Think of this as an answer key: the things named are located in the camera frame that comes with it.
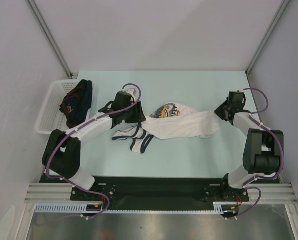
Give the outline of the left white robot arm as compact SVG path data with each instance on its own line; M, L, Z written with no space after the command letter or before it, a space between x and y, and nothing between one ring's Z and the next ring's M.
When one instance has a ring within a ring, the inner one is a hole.
M82 194L87 199L96 199L100 188L95 184L96 179L81 167L82 149L98 135L121 123L141 124L146 120L141 102L135 97L136 93L135 88L121 90L113 101L107 103L90 120L68 131L54 130L42 157L47 176L52 178L50 171L53 171L60 179L82 188Z

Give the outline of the white tank top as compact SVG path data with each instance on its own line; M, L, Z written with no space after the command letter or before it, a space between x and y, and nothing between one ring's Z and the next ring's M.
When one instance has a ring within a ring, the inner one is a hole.
M125 130L118 130L113 141L132 139L130 150L144 154L154 138L208 139L220 132L217 115L213 111L199 112L178 102L169 102L146 117L146 120Z

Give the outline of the navy tank top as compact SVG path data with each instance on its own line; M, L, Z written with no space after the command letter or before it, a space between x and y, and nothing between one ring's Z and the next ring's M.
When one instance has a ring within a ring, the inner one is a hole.
M81 80L62 100L59 110L66 118L66 126L71 129L82 124L92 107L93 83Z

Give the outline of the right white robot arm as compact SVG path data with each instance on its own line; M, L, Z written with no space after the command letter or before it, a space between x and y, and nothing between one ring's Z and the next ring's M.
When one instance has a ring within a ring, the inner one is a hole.
M242 165L226 174L219 188L219 197L231 202L247 198L247 186L257 180L277 179L284 168L284 133L272 130L254 119L255 112L245 109L247 102L243 90L231 91L226 101L214 113L245 136Z

